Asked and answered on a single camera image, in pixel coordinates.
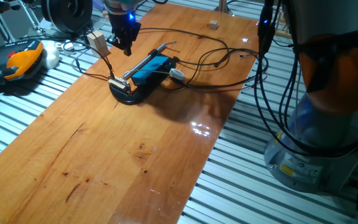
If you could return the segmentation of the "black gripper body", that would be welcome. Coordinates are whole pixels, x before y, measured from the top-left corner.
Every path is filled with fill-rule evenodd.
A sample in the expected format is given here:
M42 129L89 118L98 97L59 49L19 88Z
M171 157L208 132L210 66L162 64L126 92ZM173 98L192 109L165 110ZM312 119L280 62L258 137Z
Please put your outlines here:
M108 14L114 38L112 43L116 47L132 47L140 31L141 24L136 21L133 11Z

